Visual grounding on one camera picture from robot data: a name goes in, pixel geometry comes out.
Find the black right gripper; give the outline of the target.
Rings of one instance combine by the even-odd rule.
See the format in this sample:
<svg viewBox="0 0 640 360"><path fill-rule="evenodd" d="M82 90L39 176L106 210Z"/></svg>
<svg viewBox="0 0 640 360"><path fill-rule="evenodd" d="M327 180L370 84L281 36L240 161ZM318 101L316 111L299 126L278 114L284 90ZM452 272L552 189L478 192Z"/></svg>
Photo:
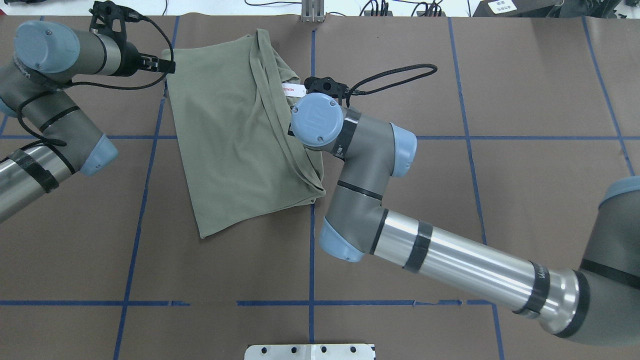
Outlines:
<svg viewBox="0 0 640 360"><path fill-rule="evenodd" d="M306 88L307 94L317 92L327 95L330 98L337 100L339 105L342 105L343 101L346 100L346 94L350 89L347 84L337 82L330 76L322 78L309 76L304 80L304 87Z"/></svg>

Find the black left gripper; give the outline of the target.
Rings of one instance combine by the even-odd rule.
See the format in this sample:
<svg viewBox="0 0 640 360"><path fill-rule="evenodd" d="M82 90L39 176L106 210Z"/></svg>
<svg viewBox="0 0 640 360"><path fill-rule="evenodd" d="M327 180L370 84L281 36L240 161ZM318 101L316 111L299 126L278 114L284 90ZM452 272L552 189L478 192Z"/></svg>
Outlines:
<svg viewBox="0 0 640 360"><path fill-rule="evenodd" d="M110 0L94 1L89 12L92 15L89 31L102 42L105 52L99 75L132 76L138 69L167 75L175 73L174 60L158 58L155 55L141 55L137 48L127 41L125 23L140 22L143 16L139 12Z"/></svg>

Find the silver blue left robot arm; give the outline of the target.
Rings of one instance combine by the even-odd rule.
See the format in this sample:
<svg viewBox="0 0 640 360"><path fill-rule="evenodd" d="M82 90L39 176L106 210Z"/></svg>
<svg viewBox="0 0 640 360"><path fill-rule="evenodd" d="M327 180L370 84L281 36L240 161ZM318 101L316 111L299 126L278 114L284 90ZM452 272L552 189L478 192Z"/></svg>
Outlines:
<svg viewBox="0 0 640 360"><path fill-rule="evenodd" d="M1 112L13 117L34 141L1 161L0 218L6 221L76 173L93 176L119 151L109 137L67 95L94 86L77 75L128 77L137 71L176 70L173 57L144 54L128 41L126 23L154 20L110 0L96 1L88 30L29 20L13 38L12 60L1 68Z"/></svg>

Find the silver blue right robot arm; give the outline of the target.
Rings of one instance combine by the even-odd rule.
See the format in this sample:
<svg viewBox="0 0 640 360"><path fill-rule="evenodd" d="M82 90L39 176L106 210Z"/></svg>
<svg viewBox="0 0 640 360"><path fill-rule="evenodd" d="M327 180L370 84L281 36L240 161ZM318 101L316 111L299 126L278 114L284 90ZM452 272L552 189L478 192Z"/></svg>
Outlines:
<svg viewBox="0 0 640 360"><path fill-rule="evenodd" d="M594 167L592 156L611 150L611 140L463 136L481 232L473 240L440 222L385 207L390 179L405 176L415 160L418 136L350 107L349 97L365 91L331 77L309 77L304 88L305 96L292 107L289 134L309 150L343 161L318 235L323 251L352 263L376 256L537 321L554 337L590 346L639 343L638 176L606 189L576 269L525 260L486 240L482 186L487 202L509 204L515 211L513 219L526 227L522 239L576 253L570 246L576 231L544 230L526 201L551 198L545 180L570 171L562 161L571 153Z"/></svg>

